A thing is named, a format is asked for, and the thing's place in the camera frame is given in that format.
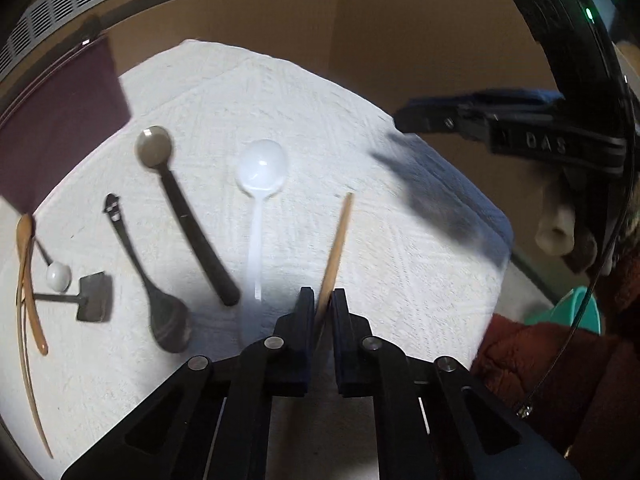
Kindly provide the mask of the grey ventilation grille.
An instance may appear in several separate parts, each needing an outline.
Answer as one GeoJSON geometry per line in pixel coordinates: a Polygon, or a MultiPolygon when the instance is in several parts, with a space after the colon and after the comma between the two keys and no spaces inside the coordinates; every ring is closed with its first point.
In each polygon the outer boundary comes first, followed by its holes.
{"type": "Polygon", "coordinates": [[[36,0],[11,30],[1,49],[1,79],[58,29],[106,0],[36,0]]]}

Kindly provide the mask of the smoky translucent plastic spoon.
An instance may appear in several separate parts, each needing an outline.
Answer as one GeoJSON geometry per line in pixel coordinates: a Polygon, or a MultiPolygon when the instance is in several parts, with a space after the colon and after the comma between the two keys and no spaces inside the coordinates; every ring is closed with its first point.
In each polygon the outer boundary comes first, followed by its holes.
{"type": "Polygon", "coordinates": [[[143,129],[137,138],[136,154],[143,167],[156,172],[160,177],[160,183],[178,225],[210,286],[225,306],[235,306],[241,299],[240,289],[218,258],[213,246],[209,244],[169,167],[172,156],[172,140],[169,132],[161,126],[143,129]]]}

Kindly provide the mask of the red cloth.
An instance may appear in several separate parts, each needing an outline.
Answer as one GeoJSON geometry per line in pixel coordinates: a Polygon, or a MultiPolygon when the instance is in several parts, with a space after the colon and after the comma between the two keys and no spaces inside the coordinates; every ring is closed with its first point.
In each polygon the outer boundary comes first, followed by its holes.
{"type": "Polygon", "coordinates": [[[472,373],[584,479],[639,475],[639,259],[601,278],[603,336],[562,325],[527,326],[494,315],[472,373]]]}

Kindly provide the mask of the maroon plastic utensil caddy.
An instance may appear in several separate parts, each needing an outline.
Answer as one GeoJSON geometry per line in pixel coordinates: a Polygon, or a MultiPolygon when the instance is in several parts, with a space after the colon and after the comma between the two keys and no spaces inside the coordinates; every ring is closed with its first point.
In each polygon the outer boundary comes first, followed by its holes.
{"type": "Polygon", "coordinates": [[[105,36],[64,55],[1,114],[1,196],[33,212],[130,111],[105,36]]]}

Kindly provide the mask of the small white-bowled metal spoon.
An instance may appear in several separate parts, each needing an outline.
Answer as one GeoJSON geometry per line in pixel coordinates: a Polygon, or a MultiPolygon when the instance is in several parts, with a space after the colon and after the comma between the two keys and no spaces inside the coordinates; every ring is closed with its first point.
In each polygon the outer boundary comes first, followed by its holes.
{"type": "Polygon", "coordinates": [[[72,271],[66,264],[53,260],[41,245],[39,240],[35,240],[44,263],[47,265],[46,282],[50,289],[55,292],[66,292],[72,281],[72,271]]]}

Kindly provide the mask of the white plastic spoon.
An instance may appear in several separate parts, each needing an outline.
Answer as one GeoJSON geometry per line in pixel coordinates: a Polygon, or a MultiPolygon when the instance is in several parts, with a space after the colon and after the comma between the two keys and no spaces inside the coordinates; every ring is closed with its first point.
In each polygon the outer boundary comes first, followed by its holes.
{"type": "Polygon", "coordinates": [[[246,260],[246,299],[262,301],[262,210],[269,197],[284,187],[288,155],[276,141],[258,140],[247,145],[236,168],[236,182],[254,200],[246,260]]]}

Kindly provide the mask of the long wooden chopstick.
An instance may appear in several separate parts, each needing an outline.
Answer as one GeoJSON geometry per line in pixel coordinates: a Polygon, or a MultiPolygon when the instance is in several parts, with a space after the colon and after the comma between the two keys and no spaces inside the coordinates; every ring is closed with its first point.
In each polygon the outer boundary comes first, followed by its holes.
{"type": "Polygon", "coordinates": [[[329,253],[328,263],[322,278],[319,292],[318,306],[316,315],[314,316],[314,327],[318,330],[323,323],[326,310],[328,310],[331,292],[334,289],[337,279],[338,269],[342,258],[343,248],[345,245],[346,234],[348,230],[350,216],[352,215],[352,205],[354,204],[354,194],[348,193],[345,196],[343,207],[341,210],[340,220],[338,220],[334,241],[329,253]]]}
{"type": "Polygon", "coordinates": [[[54,455],[50,448],[47,435],[43,430],[41,418],[38,412],[37,401],[34,393],[34,386],[32,385],[32,374],[30,374],[29,356],[27,348],[27,313],[26,313],[26,300],[24,293],[24,285],[18,284],[16,288],[16,315],[17,315],[17,342],[18,342],[18,355],[20,356],[21,372],[27,396],[30,412],[32,413],[32,420],[34,421],[38,436],[42,442],[44,450],[47,456],[51,460],[54,459],[54,455]]]}

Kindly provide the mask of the wooden spoon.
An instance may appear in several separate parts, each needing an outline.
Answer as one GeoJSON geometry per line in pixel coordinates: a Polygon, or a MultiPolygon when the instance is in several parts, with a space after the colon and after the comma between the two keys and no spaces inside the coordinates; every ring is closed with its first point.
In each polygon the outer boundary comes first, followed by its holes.
{"type": "Polygon", "coordinates": [[[38,351],[49,354],[49,345],[44,336],[36,307],[34,284],[32,284],[32,250],[35,243],[35,222],[30,214],[23,214],[16,226],[16,248],[18,255],[18,278],[16,302],[26,307],[28,322],[38,351]]]}

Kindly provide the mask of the teal plastic container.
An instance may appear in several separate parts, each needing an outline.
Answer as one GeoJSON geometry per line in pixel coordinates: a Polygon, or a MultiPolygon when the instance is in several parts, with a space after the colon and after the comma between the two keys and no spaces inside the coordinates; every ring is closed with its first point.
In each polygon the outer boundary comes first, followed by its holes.
{"type": "MultiPolygon", "coordinates": [[[[585,297],[587,289],[579,286],[571,289],[552,309],[529,315],[525,319],[525,325],[536,325],[538,323],[554,323],[564,326],[571,326],[575,321],[579,307],[585,297]]],[[[596,298],[590,297],[586,305],[585,312],[580,320],[579,327],[582,330],[589,330],[595,334],[602,334],[600,312],[596,298]]]]}

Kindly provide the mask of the small black metal spatula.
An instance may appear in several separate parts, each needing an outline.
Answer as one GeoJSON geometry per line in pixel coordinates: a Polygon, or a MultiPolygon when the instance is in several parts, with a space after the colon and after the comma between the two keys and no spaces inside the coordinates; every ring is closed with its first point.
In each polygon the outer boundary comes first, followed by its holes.
{"type": "Polygon", "coordinates": [[[113,309],[113,281],[111,275],[98,272],[79,279],[77,295],[42,294],[35,292],[35,300],[76,304],[76,320],[86,323],[106,323],[113,309]]]}

